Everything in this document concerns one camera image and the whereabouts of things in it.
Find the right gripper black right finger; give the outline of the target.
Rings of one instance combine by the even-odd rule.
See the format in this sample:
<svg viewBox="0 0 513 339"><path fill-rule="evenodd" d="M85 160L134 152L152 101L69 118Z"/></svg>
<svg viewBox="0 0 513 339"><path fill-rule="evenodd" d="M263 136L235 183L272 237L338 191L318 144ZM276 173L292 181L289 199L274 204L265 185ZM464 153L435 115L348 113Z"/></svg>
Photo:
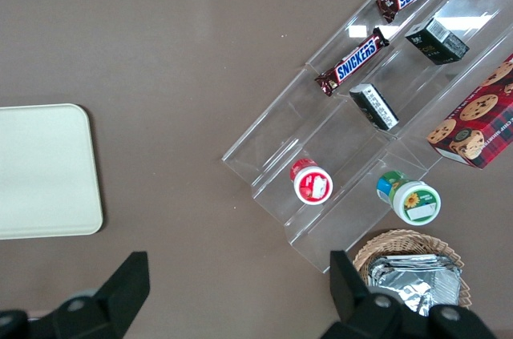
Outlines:
<svg viewBox="0 0 513 339"><path fill-rule="evenodd" d="M323 338L431 338L428 320L396 298L372 293L344 251L330 253L329 290L339 316Z"/></svg>

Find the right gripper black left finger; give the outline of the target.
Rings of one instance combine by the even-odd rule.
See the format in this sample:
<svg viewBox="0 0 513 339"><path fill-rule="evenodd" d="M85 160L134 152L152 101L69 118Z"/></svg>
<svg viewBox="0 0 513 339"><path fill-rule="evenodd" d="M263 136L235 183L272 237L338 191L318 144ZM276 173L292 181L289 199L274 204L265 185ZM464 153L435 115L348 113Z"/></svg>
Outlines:
<svg viewBox="0 0 513 339"><path fill-rule="evenodd" d="M31 338L123 338L150 292L146 252L133 252L91 296L30 323Z"/></svg>

